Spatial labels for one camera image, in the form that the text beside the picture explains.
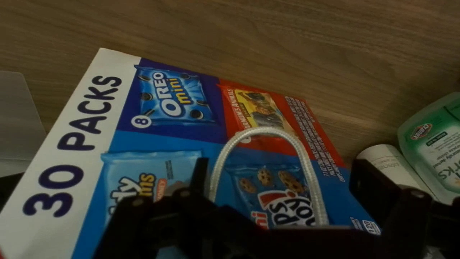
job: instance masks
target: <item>clorox logo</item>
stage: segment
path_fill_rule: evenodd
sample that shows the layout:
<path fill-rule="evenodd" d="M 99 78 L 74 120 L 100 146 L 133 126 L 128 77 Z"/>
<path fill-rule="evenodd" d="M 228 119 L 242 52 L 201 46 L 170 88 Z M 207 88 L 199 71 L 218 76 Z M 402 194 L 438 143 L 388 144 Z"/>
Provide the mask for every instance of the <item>clorox logo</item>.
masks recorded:
<path fill-rule="evenodd" d="M 412 132 L 410 138 L 413 140 L 421 139 L 430 132 L 432 127 L 433 125 L 431 123 L 426 123 L 421 126 L 418 126 L 414 129 L 414 132 Z"/>

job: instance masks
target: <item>teddy grahams pack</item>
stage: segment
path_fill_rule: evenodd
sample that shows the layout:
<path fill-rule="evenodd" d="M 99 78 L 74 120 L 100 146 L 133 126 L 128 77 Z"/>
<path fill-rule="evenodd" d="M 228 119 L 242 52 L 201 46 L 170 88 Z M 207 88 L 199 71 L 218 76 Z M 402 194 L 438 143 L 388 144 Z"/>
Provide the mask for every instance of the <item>teddy grahams pack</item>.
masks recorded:
<path fill-rule="evenodd" d="M 348 191 L 349 172 L 306 101 L 100 49 L 0 213 L 7 259 L 91 258 L 118 202 L 159 200 L 190 180 L 198 157 L 210 168 L 237 132 L 271 126 L 306 147 L 334 225 L 378 226 Z M 294 149 L 283 139 L 245 139 L 232 152 L 216 203 L 261 228 L 314 225 Z M 162 258 L 175 258 L 170 247 Z"/>

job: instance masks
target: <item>wooden surface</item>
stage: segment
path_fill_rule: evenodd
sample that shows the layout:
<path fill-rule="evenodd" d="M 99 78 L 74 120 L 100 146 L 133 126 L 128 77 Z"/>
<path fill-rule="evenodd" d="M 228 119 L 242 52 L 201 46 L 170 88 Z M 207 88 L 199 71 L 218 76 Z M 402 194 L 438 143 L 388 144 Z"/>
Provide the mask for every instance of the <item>wooden surface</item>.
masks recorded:
<path fill-rule="evenodd" d="M 349 163 L 460 76 L 456 0 L 1 0 L 48 131 L 99 47 L 308 100 Z"/>

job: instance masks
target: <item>gray object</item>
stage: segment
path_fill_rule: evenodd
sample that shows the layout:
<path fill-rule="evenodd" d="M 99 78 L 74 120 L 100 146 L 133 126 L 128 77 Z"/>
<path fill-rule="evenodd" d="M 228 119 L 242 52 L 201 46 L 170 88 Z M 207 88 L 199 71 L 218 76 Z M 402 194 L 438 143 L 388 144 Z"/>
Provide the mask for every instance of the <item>gray object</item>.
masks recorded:
<path fill-rule="evenodd" d="M 24 172 L 46 137 L 21 73 L 0 71 L 0 177 Z"/>

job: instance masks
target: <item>blue snack pack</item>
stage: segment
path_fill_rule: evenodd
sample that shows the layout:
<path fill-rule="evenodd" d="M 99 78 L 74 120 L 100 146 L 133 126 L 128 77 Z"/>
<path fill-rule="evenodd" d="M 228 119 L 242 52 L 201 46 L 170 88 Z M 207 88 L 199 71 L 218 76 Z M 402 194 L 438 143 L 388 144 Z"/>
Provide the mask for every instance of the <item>blue snack pack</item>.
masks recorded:
<path fill-rule="evenodd" d="M 153 125 L 216 123 L 199 76 L 135 65 L 141 115 Z"/>
<path fill-rule="evenodd" d="M 142 195 L 157 201 L 168 185 L 189 181 L 199 157 L 201 151 L 102 154 L 106 223 L 122 199 Z"/>
<path fill-rule="evenodd" d="M 304 174 L 296 165 L 241 165 L 225 168 L 233 178 L 247 216 L 264 229 L 315 224 Z"/>

